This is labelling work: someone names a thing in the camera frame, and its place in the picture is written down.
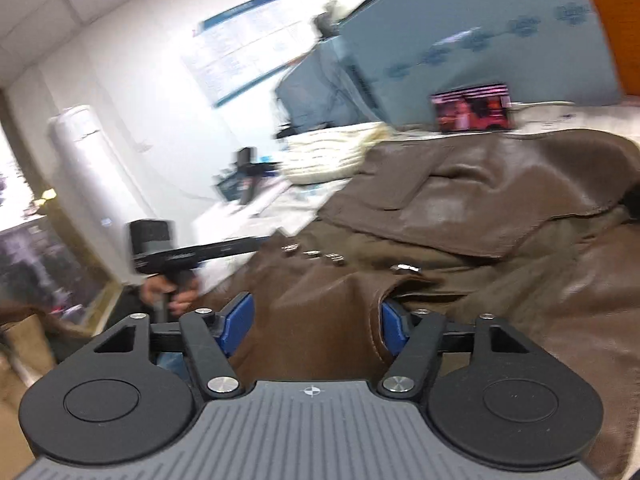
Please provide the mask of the person's left hand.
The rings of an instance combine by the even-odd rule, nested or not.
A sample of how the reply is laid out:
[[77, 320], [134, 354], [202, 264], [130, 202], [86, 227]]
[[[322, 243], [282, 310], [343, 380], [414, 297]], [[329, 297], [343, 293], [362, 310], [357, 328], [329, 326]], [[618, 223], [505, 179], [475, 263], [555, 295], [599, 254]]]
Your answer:
[[168, 312], [178, 318], [191, 310], [192, 304], [200, 296], [200, 280], [193, 275], [190, 281], [176, 285], [163, 275], [153, 275], [140, 286], [139, 297], [147, 306], [154, 306], [160, 300], [168, 299]]

